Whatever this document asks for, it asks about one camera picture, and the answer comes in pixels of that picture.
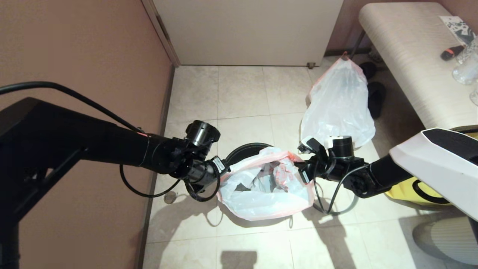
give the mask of metal bench leg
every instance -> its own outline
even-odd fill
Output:
[[[350,57],[349,57],[350,59],[353,59],[353,57],[355,56],[355,53],[357,52],[357,49],[359,48],[360,43],[362,43],[362,39],[364,36],[365,36],[365,30],[362,30],[359,38],[357,39],[357,42],[355,43],[354,50],[352,50],[352,54],[350,54]]]

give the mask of trash bag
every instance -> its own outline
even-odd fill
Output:
[[[325,145],[329,136],[349,135],[354,147],[369,142],[375,124],[368,110],[369,92],[362,69],[340,58],[312,86],[310,105],[301,123],[301,140],[314,137]]]
[[[249,221],[292,215],[312,206],[313,183],[305,184],[294,162],[300,157],[276,147],[230,166],[221,178],[218,200]]]

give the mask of wall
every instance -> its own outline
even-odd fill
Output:
[[[352,48],[362,31],[359,23],[360,9],[368,3],[377,2],[439,2],[452,15],[460,16],[478,32],[478,17],[476,17],[478,1],[476,0],[344,0],[327,50]],[[371,42],[368,38],[364,38],[360,45],[360,47],[370,46]]]
[[[3,0],[0,36],[0,85],[54,81],[158,132],[171,63],[139,0]],[[110,120],[46,89],[1,96],[0,109],[26,96]],[[147,190],[151,172],[125,173]],[[80,161],[20,222],[22,268],[133,268],[145,202],[117,165]]]

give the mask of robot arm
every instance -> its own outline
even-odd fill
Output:
[[[353,154],[350,136],[331,137],[326,147],[313,138],[301,143],[299,149],[315,155],[297,163],[304,182],[315,176],[343,183],[358,197],[367,198],[386,192],[415,176],[443,195],[434,198],[413,185],[418,195],[437,202],[453,203],[478,220],[478,140],[468,135],[439,128],[420,132],[392,148],[389,154],[370,164]]]
[[[0,112],[0,237],[81,159],[170,174],[185,182],[193,198],[204,201],[198,193],[227,169],[217,156],[205,161],[219,137],[216,128],[201,121],[188,126],[184,139],[166,138],[23,99]]]

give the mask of slipper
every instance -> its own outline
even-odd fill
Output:
[[[377,73],[377,66],[372,62],[365,62],[358,66],[362,69],[367,80],[371,79]]]
[[[372,119],[375,120],[380,117],[387,91],[380,82],[371,82],[367,88],[369,89],[369,111]]]

